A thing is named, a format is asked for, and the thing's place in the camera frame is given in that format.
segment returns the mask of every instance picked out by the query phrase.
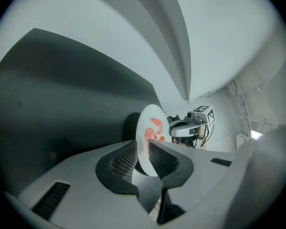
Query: light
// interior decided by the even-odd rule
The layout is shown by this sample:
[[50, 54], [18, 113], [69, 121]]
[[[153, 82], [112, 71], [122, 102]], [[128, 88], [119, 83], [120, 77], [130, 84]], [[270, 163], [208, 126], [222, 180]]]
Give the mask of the light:
[[251, 130], [251, 137], [255, 140], [259, 139], [263, 134], [259, 133], [259, 132], [256, 132], [256, 131], [253, 131]]

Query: white plate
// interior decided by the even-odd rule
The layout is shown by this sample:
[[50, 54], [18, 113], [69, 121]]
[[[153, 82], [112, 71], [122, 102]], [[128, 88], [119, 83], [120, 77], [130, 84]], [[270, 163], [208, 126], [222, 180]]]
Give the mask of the white plate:
[[[153, 122], [152, 119], [157, 119], [162, 122], [163, 131], [161, 134], [157, 133], [160, 131], [160, 128], [154, 123], [157, 121], [154, 120]], [[152, 177], [156, 177], [158, 175], [148, 159], [149, 155], [145, 132], [149, 129], [149, 131], [155, 133], [155, 135], [153, 135], [153, 139], [160, 140], [161, 137], [164, 137], [166, 142], [171, 143], [172, 138], [169, 135], [169, 128], [166, 116], [160, 107], [151, 104], [143, 109], [138, 121], [135, 140], [137, 141], [137, 155], [140, 165], [143, 171]]]

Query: white ceiling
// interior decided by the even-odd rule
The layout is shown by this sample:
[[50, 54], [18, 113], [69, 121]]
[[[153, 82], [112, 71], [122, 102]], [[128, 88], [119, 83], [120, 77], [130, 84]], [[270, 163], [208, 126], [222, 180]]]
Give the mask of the white ceiling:
[[0, 61], [31, 29], [51, 31], [132, 69], [172, 110], [232, 80], [275, 23], [267, 0], [15, 0], [0, 21]]

